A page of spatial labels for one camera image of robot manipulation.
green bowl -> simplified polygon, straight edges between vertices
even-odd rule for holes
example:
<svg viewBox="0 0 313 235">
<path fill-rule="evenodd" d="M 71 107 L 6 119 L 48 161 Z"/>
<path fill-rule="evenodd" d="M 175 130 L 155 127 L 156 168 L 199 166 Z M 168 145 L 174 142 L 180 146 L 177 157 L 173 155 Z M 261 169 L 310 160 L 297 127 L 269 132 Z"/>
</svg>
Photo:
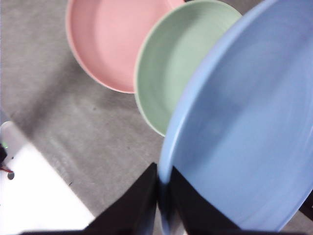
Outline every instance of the green bowl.
<svg viewBox="0 0 313 235">
<path fill-rule="evenodd" d="M 135 70 L 135 98 L 146 122 L 165 135 L 189 78 L 217 40 L 241 17 L 217 0 L 190 1 L 150 31 Z"/>
</svg>

plate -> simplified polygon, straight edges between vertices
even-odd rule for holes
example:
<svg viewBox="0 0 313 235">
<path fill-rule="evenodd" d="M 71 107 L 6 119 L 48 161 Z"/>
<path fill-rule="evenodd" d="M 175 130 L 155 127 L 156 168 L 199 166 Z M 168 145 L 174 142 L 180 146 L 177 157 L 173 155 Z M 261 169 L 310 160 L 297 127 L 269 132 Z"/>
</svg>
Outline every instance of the plate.
<svg viewBox="0 0 313 235">
<path fill-rule="evenodd" d="M 208 53 L 171 118 L 162 183 L 173 166 L 242 229 L 291 219 L 313 188 L 311 0 L 262 2 Z"/>
<path fill-rule="evenodd" d="M 149 33 L 138 57 L 136 101 L 146 122 L 165 135 L 179 97 L 207 52 L 241 17 L 216 0 L 188 2 Z"/>
<path fill-rule="evenodd" d="M 70 48 L 100 84 L 134 93 L 134 65 L 152 26 L 183 0 L 70 0 L 66 29 Z"/>
</svg>

gray carpet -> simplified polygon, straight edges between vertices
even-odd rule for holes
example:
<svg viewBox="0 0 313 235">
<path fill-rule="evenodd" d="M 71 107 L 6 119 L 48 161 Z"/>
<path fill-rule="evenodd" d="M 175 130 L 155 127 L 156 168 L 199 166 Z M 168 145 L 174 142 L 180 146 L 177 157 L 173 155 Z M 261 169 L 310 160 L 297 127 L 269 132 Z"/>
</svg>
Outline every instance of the gray carpet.
<svg viewBox="0 0 313 235">
<path fill-rule="evenodd" d="M 260 0 L 226 2 L 243 14 Z M 67 45 L 66 4 L 1 1 L 1 105 L 98 215 L 158 162 L 163 138 L 132 94 L 102 87 L 79 67 Z"/>
</svg>

black object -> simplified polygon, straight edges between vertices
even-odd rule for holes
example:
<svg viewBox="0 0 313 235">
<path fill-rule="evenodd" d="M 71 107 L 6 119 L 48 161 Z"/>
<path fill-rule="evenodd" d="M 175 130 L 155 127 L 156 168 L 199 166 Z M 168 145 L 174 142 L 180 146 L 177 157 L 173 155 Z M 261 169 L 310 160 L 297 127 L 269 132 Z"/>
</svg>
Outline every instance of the black object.
<svg viewBox="0 0 313 235">
<path fill-rule="evenodd" d="M 152 163 L 126 193 L 100 214 L 86 232 L 152 234 L 157 205 L 157 165 Z"/>
<path fill-rule="evenodd" d="M 307 218 L 313 221 L 313 191 L 304 201 L 299 211 L 301 211 Z"/>
<path fill-rule="evenodd" d="M 208 203 L 174 167 L 170 182 L 170 194 L 188 234 L 203 234 L 215 230 L 239 230 L 240 228 Z"/>
<path fill-rule="evenodd" d="M 24 235 L 151 235 L 157 188 L 157 165 L 152 163 L 126 193 L 85 230 L 29 232 Z M 304 233 L 240 230 L 236 224 L 201 197 L 176 168 L 173 169 L 166 193 L 189 235 L 304 235 Z M 312 204 L 313 193 L 300 210 Z"/>
<path fill-rule="evenodd" d="M 1 163 L 4 161 L 4 159 L 6 158 L 6 156 L 7 156 L 6 151 L 4 147 L 2 146 L 2 144 L 0 143 L 0 166 L 1 166 Z"/>
</svg>

pastel blue bowl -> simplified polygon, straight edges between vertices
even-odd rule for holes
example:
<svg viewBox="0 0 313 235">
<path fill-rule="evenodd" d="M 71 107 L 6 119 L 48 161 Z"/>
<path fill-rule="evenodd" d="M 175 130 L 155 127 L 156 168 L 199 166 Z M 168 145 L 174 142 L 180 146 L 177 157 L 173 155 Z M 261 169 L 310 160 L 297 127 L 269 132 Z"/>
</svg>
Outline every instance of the pastel blue bowl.
<svg viewBox="0 0 313 235">
<path fill-rule="evenodd" d="M 164 184 L 172 166 L 242 229 L 291 219 L 313 188 L 312 0 L 266 0 L 219 40 L 170 121 Z"/>
</svg>

